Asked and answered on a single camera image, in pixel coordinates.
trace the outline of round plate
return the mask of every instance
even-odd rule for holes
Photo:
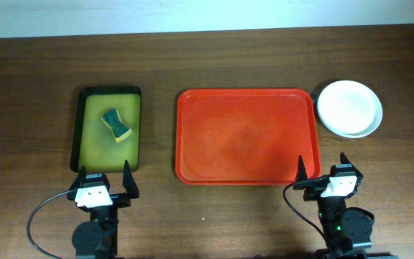
[[[317,100],[322,123],[342,137],[365,137],[382,120],[382,106],[370,88],[355,81],[337,81],[322,90]]]

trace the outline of green sponge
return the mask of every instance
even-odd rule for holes
[[[132,130],[122,123],[117,109],[107,111],[101,120],[111,130],[117,143],[125,140],[132,133]]]

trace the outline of light blue wall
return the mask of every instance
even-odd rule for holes
[[[0,37],[414,23],[414,0],[0,0]]]

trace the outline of wood grain surface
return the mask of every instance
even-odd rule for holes
[[[297,87],[342,78],[368,85],[384,108],[372,135],[348,140],[318,122],[322,173],[344,151],[365,178],[347,201],[377,218],[370,252],[414,258],[414,25],[0,40],[0,258],[42,258],[30,212],[75,178],[75,103],[84,86],[143,92],[141,198],[119,211],[119,254],[136,258],[299,258],[324,247],[282,199],[282,186],[188,186],[173,170],[176,96],[187,88]],[[121,174],[110,175],[121,191]],[[316,203],[289,199],[317,222]],[[46,250],[74,258],[88,215],[65,198],[34,218]]]

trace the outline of red rectangular tray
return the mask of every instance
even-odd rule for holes
[[[311,97],[300,89],[192,89],[178,99],[175,172],[187,184],[295,181],[298,156],[318,177]]]

